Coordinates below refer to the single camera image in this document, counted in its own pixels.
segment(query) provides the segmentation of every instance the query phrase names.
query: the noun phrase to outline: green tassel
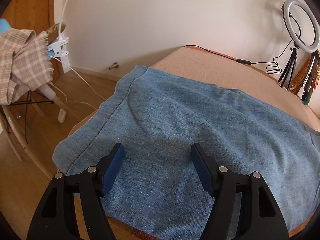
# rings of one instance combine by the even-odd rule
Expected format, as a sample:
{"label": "green tassel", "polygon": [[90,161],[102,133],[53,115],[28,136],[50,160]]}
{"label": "green tassel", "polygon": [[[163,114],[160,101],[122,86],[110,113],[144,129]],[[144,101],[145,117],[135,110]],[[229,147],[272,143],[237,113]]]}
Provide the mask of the green tassel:
{"label": "green tassel", "polygon": [[303,101],[304,105],[306,105],[306,106],[309,105],[312,93],[313,93],[313,88],[310,88],[309,92],[308,92],[308,95],[306,97],[306,100]]}

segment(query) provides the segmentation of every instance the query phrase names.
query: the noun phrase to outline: stitched seam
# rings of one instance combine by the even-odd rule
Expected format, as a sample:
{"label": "stitched seam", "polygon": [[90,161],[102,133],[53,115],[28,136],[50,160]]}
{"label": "stitched seam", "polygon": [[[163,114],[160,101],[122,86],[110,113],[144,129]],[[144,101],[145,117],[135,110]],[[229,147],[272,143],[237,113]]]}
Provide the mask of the stitched seam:
{"label": "stitched seam", "polygon": [[88,147],[93,143],[93,141],[97,138],[97,136],[100,134],[100,132],[102,131],[102,129],[105,127],[105,125],[107,124],[107,122],[110,120],[110,118],[113,116],[113,114],[115,113],[115,111],[118,109],[118,107],[122,104],[122,102],[128,97],[129,95],[129,92],[130,92],[130,89],[132,87],[132,84],[138,79],[140,78],[141,76],[143,76],[147,71],[148,71],[149,68],[146,69],[146,71],[144,73],[142,73],[140,76],[136,77],[134,80],[132,80],[129,88],[128,88],[128,91],[127,91],[127,94],[126,96],[120,101],[120,103],[116,106],[116,108],[114,109],[114,111],[112,112],[111,116],[106,120],[106,122],[104,123],[104,125],[102,126],[102,128],[99,130],[99,132],[94,136],[94,138],[90,141],[90,143],[87,145],[87,147],[78,155],[77,158],[75,158],[75,160],[70,164],[70,166],[68,167],[68,170],[66,172],[66,174],[68,174],[70,168],[72,167],[72,165],[78,160],[78,158],[88,149]]}

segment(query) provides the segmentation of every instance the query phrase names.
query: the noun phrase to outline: white remote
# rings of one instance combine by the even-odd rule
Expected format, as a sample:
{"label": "white remote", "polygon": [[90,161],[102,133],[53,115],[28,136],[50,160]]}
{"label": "white remote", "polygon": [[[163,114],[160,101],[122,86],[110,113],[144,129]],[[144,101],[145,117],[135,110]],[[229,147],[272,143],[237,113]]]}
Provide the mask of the white remote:
{"label": "white remote", "polygon": [[59,123],[63,123],[65,118],[66,118],[66,115],[67,115],[67,112],[64,111],[62,108],[60,108],[60,112],[59,112],[59,115],[58,115],[58,121]]}

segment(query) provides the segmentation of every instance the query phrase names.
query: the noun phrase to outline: denim garment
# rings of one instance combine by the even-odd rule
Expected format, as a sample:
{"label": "denim garment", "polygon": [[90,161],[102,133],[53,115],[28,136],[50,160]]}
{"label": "denim garment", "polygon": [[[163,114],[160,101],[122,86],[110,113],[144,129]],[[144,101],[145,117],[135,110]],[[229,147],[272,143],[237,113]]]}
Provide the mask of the denim garment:
{"label": "denim garment", "polygon": [[[259,171],[292,230],[319,204],[319,134],[239,90],[137,66],[53,160],[67,175],[80,173],[121,142],[125,159],[105,212],[162,239],[199,239],[214,201],[190,159],[199,142],[233,172]],[[229,238],[239,208],[238,195]]]}

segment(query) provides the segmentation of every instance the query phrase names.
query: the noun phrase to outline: ring light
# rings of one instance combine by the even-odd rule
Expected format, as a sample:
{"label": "ring light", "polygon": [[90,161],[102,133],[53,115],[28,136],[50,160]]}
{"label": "ring light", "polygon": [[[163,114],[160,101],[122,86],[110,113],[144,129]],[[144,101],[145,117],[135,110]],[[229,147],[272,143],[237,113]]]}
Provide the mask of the ring light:
{"label": "ring light", "polygon": [[[313,30],[315,33],[315,39],[313,40],[313,43],[310,46],[307,46],[295,33],[291,21],[290,21],[290,8],[292,5],[297,5],[301,9],[303,9],[306,14],[309,16],[312,25],[313,25]],[[304,50],[305,52],[312,53],[318,49],[319,46],[319,30],[317,27],[317,21],[314,15],[312,14],[311,10],[305,6],[303,3],[299,2],[298,0],[286,0],[282,6],[282,14],[283,14],[283,19],[285,26],[287,27],[287,30],[293,39],[295,45],[297,45],[299,48]]]}

